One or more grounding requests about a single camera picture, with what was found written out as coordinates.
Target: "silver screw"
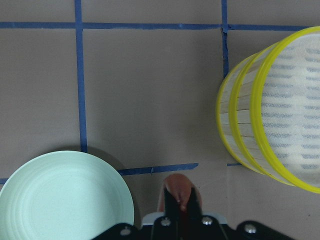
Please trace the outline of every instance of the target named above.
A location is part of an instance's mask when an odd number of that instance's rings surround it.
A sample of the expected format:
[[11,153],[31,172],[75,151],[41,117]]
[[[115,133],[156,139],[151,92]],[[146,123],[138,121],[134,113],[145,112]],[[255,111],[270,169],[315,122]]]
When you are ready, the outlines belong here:
[[246,224],[244,225],[244,230],[248,233],[248,234],[255,234],[257,232],[257,229],[254,225],[252,224]]
[[208,216],[204,216],[202,218],[202,224],[204,225],[211,225],[212,224],[212,219]]
[[168,226],[170,226],[170,224],[171,224],[171,221],[167,217],[161,220],[161,225],[164,227],[168,227]]
[[121,236],[128,236],[130,234],[131,234],[131,230],[127,226],[120,231],[120,235]]

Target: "yellow rim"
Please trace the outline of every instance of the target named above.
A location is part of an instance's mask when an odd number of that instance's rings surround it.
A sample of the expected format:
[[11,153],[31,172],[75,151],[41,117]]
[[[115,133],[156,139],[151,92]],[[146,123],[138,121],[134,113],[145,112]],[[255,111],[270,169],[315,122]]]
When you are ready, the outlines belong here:
[[249,161],[249,163],[256,168],[256,172],[265,174],[281,183],[289,184],[288,182],[282,181],[278,179],[277,177],[273,176],[271,173],[267,172],[265,169],[263,169],[253,158],[253,156],[250,154],[250,152],[247,149],[247,146],[241,136],[240,128],[238,125],[238,114],[237,114],[237,107],[238,107],[238,96],[239,92],[242,86],[242,82],[245,79],[245,76],[248,72],[248,70],[251,68],[251,66],[254,64],[254,62],[259,59],[259,57],[264,54],[267,50],[274,47],[274,45],[262,50],[261,52],[257,53],[253,59],[251,59],[241,70],[239,73],[237,80],[235,81],[235,84],[232,88],[231,95],[230,95],[230,103],[229,103],[229,122],[230,122],[230,128],[232,132],[232,136],[238,146],[238,148],[241,150],[242,154],[245,156],[245,158]]
[[222,123],[221,123],[221,119],[220,119],[220,104],[221,104],[221,99],[222,99],[222,96],[223,96],[223,92],[224,92],[224,89],[225,89],[225,86],[227,84],[227,82],[229,81],[229,78],[231,75],[234,74],[234,72],[239,68],[239,66],[245,62],[247,59],[251,58],[252,56],[246,58],[245,60],[241,61],[237,66],[235,66],[232,71],[230,71],[228,73],[228,75],[225,77],[225,79],[223,80],[221,86],[220,86],[220,89],[219,89],[219,92],[218,92],[218,95],[217,95],[217,98],[216,98],[216,107],[215,107],[215,118],[216,118],[216,125],[217,125],[217,128],[218,128],[218,132],[219,132],[219,135],[220,135],[220,138],[225,146],[225,148],[228,150],[228,152],[231,154],[231,156],[233,158],[235,158],[239,163],[241,163],[243,166],[247,167],[248,169],[251,169],[255,172],[257,172],[256,169],[254,169],[253,167],[249,166],[248,164],[246,164],[245,162],[243,162],[243,160],[241,160],[238,155],[233,151],[233,149],[231,148],[231,146],[229,145],[226,137],[225,137],[225,134],[224,134],[224,131],[222,129]]
[[260,150],[264,155],[265,159],[268,163],[276,170],[281,176],[290,181],[297,187],[300,187],[304,190],[320,193],[320,188],[316,186],[312,186],[299,178],[293,175],[288,169],[286,169],[281,161],[277,158],[275,153],[273,152],[271,146],[269,145],[268,138],[266,136],[262,112],[261,112],[261,103],[262,103],[262,93],[265,85],[265,81],[267,79],[268,72],[278,57],[278,55],[284,50],[286,46],[292,43],[299,37],[302,37],[307,34],[311,34],[314,32],[320,32],[320,26],[310,27],[301,31],[298,31],[281,42],[279,42],[276,47],[268,54],[268,56],[263,60],[252,86],[252,95],[250,99],[250,118],[252,123],[252,129],[254,133],[254,137],[258,142]]

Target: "plate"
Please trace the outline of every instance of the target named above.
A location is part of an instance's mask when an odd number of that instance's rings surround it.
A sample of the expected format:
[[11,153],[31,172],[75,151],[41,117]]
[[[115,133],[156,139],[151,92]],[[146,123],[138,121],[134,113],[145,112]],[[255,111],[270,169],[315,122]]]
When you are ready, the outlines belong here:
[[91,240],[133,224],[123,178],[88,153],[56,151],[21,166],[0,191],[1,240]]

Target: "light green plate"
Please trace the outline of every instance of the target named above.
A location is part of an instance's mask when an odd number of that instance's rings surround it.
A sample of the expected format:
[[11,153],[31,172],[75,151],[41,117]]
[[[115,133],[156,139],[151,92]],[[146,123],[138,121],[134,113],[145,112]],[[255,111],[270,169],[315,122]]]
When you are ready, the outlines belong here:
[[36,157],[0,192],[0,240],[90,240],[117,223],[133,222],[123,178],[83,152]]

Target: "bolt head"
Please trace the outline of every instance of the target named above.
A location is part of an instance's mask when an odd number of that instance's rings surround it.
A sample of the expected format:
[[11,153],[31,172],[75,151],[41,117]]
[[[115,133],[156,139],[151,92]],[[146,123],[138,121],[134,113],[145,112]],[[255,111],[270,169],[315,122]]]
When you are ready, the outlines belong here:
[[248,234],[255,234],[257,232],[257,228],[252,225],[252,224],[246,224],[244,225],[244,230],[248,233]]
[[213,222],[212,219],[208,216],[204,216],[201,221],[204,225],[211,225]]
[[127,226],[120,231],[121,236],[128,236],[130,234],[131,234],[131,229]]
[[166,218],[163,218],[160,223],[161,223],[161,225],[164,226],[164,227],[168,227],[168,226],[171,225],[171,221],[170,221],[170,219],[167,218],[167,217],[166,217]]

